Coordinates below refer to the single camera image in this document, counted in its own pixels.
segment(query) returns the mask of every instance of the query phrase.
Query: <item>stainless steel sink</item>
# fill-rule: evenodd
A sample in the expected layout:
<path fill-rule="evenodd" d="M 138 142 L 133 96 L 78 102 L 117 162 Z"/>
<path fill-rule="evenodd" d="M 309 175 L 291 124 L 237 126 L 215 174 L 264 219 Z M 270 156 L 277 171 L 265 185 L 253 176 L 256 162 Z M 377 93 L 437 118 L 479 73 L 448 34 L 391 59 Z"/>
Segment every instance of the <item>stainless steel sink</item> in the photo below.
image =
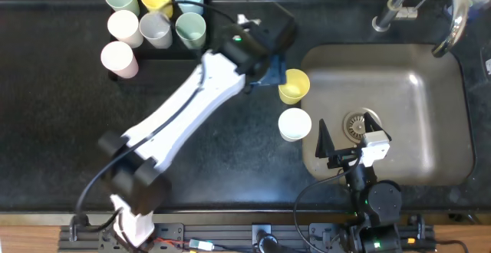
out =
<path fill-rule="evenodd" d="M 463 80 L 453 55 L 434 58 L 432 45 L 363 44 L 313 48 L 302 62 L 311 87 L 302 109 L 312 118 L 303 159 L 316 179 L 335 175 L 315 157 L 324 118 L 336 149 L 353 146 L 370 112 L 392 136 L 379 178 L 404 185 L 461 183 L 474 165 Z"/>

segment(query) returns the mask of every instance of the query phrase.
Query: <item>wooden floor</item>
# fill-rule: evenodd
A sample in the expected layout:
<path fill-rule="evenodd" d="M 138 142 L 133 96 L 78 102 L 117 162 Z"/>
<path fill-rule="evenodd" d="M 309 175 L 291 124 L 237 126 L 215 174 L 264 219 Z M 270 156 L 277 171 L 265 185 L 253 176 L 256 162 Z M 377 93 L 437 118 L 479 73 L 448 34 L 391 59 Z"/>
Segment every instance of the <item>wooden floor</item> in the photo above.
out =
<path fill-rule="evenodd" d="M 437 239 L 458 239 L 467 244 L 469 252 L 491 253 L 491 225 L 435 226 Z M 58 243 L 57 226 L 2 226 L 0 253 L 55 253 Z M 459 245 L 439 245 L 438 252 L 462 253 Z"/>

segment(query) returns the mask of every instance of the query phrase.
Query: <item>countertop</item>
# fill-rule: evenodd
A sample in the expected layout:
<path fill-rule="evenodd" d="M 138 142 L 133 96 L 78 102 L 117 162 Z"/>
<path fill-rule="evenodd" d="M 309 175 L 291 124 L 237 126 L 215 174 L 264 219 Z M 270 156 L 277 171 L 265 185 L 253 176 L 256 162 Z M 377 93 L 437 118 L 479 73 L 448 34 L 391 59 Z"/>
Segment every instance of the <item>countertop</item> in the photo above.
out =
<path fill-rule="evenodd" d="M 270 1 L 207 0 L 248 18 L 267 18 Z M 274 1 L 298 23 L 288 68 L 299 68 L 321 44 L 436 44 L 449 29 L 442 10 L 450 0 L 428 0 L 417 20 L 394 22 L 383 34 L 372 29 L 371 19 L 387 0 Z M 72 211 L 109 161 L 98 138 L 107 130 L 122 133 L 151 114 L 194 68 L 196 62 L 175 48 L 139 60 L 135 80 L 110 80 L 100 62 L 110 41 L 110 13 L 104 0 L 0 0 L 0 212 Z M 212 39 L 225 22 L 216 15 L 206 20 Z M 458 186 L 403 186 L 405 212 L 491 209 L 491 84 L 483 66 L 491 58 L 490 20 L 487 11 L 470 22 L 452 50 L 462 65 L 475 169 Z M 279 135 L 278 117 L 289 107 L 277 87 L 224 103 L 165 172 L 173 192 L 157 212 L 291 209 L 315 180 L 302 162 L 302 143 Z M 86 206 L 113 209 L 100 183 Z M 326 185 L 306 195 L 301 209 L 349 212 L 351 204 L 344 187 Z"/>

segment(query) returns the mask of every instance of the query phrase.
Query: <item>faucet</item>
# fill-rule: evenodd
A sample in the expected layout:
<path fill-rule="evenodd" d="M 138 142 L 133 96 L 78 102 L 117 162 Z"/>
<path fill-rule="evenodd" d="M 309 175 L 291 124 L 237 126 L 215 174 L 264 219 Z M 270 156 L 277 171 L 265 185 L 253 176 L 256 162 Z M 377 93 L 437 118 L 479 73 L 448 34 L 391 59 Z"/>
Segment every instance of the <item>faucet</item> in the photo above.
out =
<path fill-rule="evenodd" d="M 372 26 L 376 31 L 386 31 L 393 20 L 415 19 L 417 9 L 425 2 L 423 0 L 414 8 L 405 8 L 402 6 L 404 0 L 389 0 L 380 16 L 374 17 Z M 443 39 L 439 45 L 436 45 L 431 54 L 435 58 L 441 58 L 445 55 L 460 39 L 467 22 L 467 12 L 469 11 L 468 0 L 452 0 L 453 16 L 450 25 L 450 33 Z"/>

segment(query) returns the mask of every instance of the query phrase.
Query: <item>sink drain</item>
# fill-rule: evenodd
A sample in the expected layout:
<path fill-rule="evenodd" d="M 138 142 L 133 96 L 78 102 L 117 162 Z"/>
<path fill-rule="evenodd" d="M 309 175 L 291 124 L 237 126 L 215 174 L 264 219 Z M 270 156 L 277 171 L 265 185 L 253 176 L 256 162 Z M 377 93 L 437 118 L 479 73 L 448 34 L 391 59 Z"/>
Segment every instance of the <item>sink drain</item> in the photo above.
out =
<path fill-rule="evenodd" d="M 363 118 L 363 114 L 365 112 L 370 113 L 375 122 L 382 127 L 381 120 L 374 111 L 369 110 L 368 108 L 360 108 L 358 110 L 351 111 L 344 116 L 343 121 L 344 134 L 351 142 L 359 143 L 361 141 L 361 137 L 363 134 L 365 134 L 365 119 Z"/>

